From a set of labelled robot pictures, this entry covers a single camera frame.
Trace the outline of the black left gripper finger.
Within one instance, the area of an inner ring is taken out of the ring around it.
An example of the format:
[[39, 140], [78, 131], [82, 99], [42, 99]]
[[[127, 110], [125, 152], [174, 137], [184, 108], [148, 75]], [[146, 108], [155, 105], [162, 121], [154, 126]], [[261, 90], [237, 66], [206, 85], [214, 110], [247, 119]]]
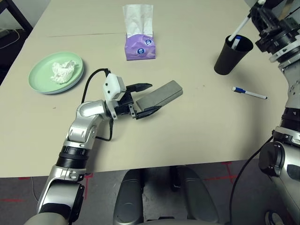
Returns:
[[140, 92], [150, 87], [152, 87], [152, 84], [150, 83], [136, 83], [136, 84], [128, 85], [126, 87], [126, 90], [128, 92]]
[[151, 107], [145, 108], [143, 111], [138, 112], [138, 113], [136, 114], [135, 119], [136, 119], [136, 120], [139, 120], [139, 119], [148, 117], [148, 116], [154, 114], [155, 112], [157, 112], [161, 107], [162, 107], [162, 106], [157, 105], [157, 106], [151, 106]]

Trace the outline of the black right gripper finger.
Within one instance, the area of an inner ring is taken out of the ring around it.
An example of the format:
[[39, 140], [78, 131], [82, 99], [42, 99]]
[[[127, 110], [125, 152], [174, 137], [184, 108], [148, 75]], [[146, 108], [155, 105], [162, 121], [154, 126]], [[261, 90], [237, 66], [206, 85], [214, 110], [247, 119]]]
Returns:
[[272, 10], [265, 6], [259, 5], [257, 7], [257, 14], [259, 16], [272, 16]]
[[254, 26], [258, 26], [258, 21], [260, 19], [260, 15], [257, 7], [252, 7], [250, 9], [250, 18]]

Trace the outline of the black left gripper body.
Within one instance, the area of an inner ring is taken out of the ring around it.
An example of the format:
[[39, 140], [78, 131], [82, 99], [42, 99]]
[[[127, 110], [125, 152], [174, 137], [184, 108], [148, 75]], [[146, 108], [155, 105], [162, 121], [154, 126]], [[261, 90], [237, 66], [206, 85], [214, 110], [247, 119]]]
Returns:
[[114, 107], [115, 115], [114, 119], [116, 120], [118, 116], [121, 115], [130, 115], [132, 118], [136, 118], [136, 110], [134, 109], [134, 101], [131, 95], [131, 91], [126, 91], [122, 98], [117, 101], [117, 105]]

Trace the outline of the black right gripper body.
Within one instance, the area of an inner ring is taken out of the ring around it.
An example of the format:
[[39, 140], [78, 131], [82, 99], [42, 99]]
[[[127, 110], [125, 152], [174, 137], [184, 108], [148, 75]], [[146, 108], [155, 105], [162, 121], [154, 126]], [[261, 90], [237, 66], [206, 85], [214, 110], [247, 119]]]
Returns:
[[282, 33], [287, 37], [291, 37], [291, 28], [289, 18], [278, 19], [273, 13], [272, 16], [260, 16], [258, 26], [255, 26], [259, 31], [261, 39], [271, 39]]

